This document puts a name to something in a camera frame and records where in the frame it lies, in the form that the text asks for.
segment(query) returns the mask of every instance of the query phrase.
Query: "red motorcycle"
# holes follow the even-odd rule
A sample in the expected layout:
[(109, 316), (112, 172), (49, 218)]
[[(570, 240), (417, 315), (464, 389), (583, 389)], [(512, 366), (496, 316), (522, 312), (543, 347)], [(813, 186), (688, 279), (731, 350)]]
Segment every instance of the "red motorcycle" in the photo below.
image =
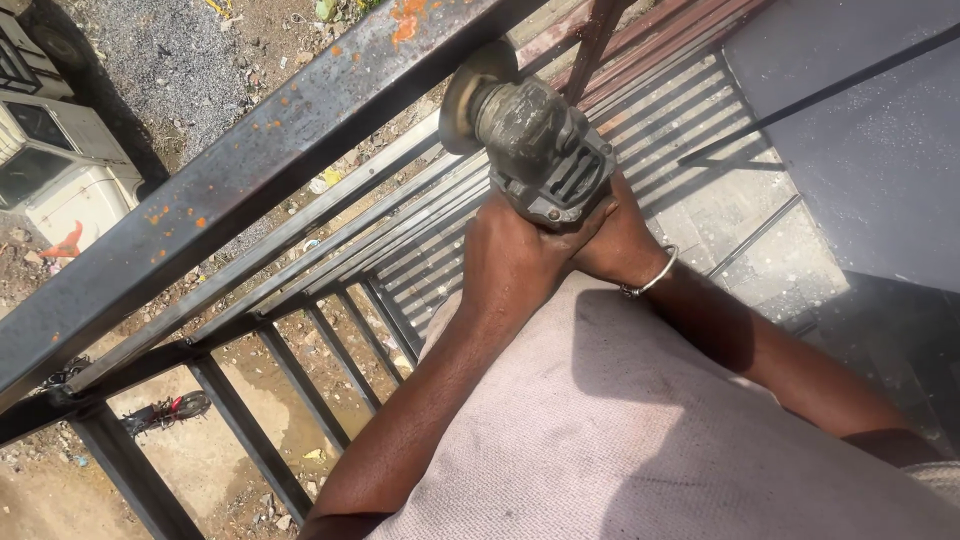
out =
[(178, 420), (186, 420), (206, 413), (210, 409), (211, 401), (203, 390), (187, 392), (174, 399), (147, 405), (135, 412), (124, 415), (120, 423), (127, 429), (131, 437), (146, 431), (160, 428), (166, 430)]

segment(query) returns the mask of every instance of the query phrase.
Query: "metal railing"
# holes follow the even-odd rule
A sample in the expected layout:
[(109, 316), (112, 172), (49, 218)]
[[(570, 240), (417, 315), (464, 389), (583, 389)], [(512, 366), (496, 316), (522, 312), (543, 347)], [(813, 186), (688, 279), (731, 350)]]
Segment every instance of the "metal railing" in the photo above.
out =
[[(254, 332), (334, 449), (342, 452), (349, 444), (347, 434), (273, 322), (302, 310), (366, 407), (376, 412), (378, 398), (317, 303), (330, 296), (338, 298), (388, 379), (401, 384), (402, 375), (347, 287), (361, 286), (399, 349), (416, 365), (420, 336), (379, 282), (378, 270), (408, 250), (433, 224), (461, 217), (476, 206), (488, 189), (486, 156), (444, 155), (434, 160), (189, 337), (159, 344), (437, 144), (437, 113), (421, 120), (68, 384), (24, 396), (433, 88), (471, 51), (506, 34), (542, 3), (443, 2), (428, 16), (424, 14), (420, 31), (412, 36), (393, 35), (396, 21), (391, 7), (381, 6), (340, 37), (336, 47), (278, 88), (0, 321), (5, 344), (0, 362), (0, 445), (67, 420), (155, 538), (202, 538), (106, 405), (110, 396), (186, 365), (277, 497), (302, 524), (310, 499), (210, 351)], [(758, 0), (663, 0), (615, 33), (630, 4), (630, 0), (596, 0), (577, 6), (517, 51), (521, 68), (525, 73), (536, 71), (582, 39), (572, 69), (551, 84), (564, 90), (571, 103), (579, 102), (591, 117), (602, 119), (624, 92), (723, 36)], [(601, 66), (604, 70), (594, 77)], [(351, 91), (325, 91), (331, 86)]]

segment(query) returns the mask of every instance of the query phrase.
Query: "hand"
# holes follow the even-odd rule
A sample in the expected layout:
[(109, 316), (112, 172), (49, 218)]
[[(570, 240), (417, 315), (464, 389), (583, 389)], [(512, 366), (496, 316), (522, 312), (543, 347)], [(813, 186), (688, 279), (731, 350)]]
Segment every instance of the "hand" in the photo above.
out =
[(520, 217), (494, 187), (467, 223), (461, 307), (518, 331), (553, 292), (564, 265), (615, 209), (616, 201), (608, 197), (579, 231), (553, 234)]
[(641, 287), (652, 280), (670, 257), (647, 230), (634, 192), (623, 173), (611, 179), (613, 197), (619, 203), (597, 232), (573, 258), (575, 267), (593, 277)]

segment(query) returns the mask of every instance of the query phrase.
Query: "tire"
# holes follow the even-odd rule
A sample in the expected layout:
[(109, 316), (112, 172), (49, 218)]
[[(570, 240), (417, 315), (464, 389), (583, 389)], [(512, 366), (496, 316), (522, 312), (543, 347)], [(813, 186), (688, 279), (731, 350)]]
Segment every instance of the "tire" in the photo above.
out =
[(186, 420), (200, 414), (204, 414), (210, 409), (212, 402), (206, 396), (203, 390), (194, 390), (183, 394), (180, 399), (180, 405), (177, 406), (175, 414), (177, 420)]
[(30, 30), (36, 45), (67, 68), (80, 71), (89, 65), (83, 51), (60, 32), (39, 24)]

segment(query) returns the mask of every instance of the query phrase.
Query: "forearm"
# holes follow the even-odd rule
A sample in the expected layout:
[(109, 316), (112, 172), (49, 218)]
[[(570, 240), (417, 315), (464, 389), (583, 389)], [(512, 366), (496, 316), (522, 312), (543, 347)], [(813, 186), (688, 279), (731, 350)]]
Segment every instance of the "forearm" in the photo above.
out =
[(398, 511), (453, 417), (522, 322), (461, 305), (410, 378), (350, 443), (311, 517)]
[(865, 381), (682, 264), (646, 296), (706, 356), (768, 388), (785, 408), (822, 430), (844, 437), (909, 429), (900, 412)]

